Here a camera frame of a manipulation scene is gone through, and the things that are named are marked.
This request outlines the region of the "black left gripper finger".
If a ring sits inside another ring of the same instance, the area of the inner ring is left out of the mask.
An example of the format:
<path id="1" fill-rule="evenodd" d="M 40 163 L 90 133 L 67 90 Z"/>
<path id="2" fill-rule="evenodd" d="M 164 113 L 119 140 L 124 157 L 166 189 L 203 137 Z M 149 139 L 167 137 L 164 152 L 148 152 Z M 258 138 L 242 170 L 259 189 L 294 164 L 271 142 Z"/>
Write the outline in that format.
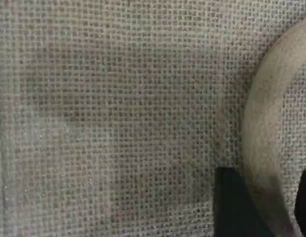
<path id="1" fill-rule="evenodd" d="M 232 167 L 215 171 L 214 236 L 273 236 L 254 207 L 242 177 Z"/>
<path id="2" fill-rule="evenodd" d="M 300 178 L 294 214 L 303 236 L 306 237 L 306 170 Z"/>

